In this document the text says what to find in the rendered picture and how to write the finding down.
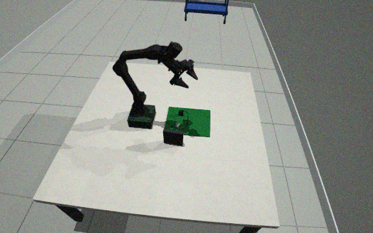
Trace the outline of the green circuit board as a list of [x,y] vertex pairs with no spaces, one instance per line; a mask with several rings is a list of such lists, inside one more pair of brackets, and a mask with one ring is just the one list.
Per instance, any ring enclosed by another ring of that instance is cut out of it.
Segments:
[[[184,110],[183,116],[179,110]],[[182,130],[184,135],[210,137],[210,110],[169,107],[165,128]]]

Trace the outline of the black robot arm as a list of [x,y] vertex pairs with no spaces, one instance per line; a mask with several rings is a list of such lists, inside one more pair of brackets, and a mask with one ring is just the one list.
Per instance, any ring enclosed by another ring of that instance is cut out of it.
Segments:
[[120,58],[113,65],[114,72],[120,76],[124,83],[128,86],[133,94],[134,103],[132,107],[135,109],[134,113],[143,114],[145,111],[144,101],[146,95],[144,91],[139,91],[139,88],[128,73],[128,66],[126,60],[148,58],[149,60],[157,60],[157,64],[162,63],[168,67],[183,50],[182,46],[177,42],[170,42],[166,45],[152,45],[146,49],[123,51]]

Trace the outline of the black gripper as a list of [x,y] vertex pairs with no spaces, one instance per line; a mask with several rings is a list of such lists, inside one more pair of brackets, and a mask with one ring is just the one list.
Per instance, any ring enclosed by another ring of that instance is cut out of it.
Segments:
[[[198,80],[198,77],[194,71],[194,65],[193,65],[192,60],[188,60],[184,66],[178,64],[177,61],[173,61],[169,66],[168,66],[168,71],[172,71],[174,73],[174,77],[170,80],[171,85],[178,85],[181,87],[189,88],[189,86],[182,80],[182,77],[180,77],[184,71],[194,79]],[[180,73],[180,74],[179,74]],[[180,77],[180,78],[179,78]]]

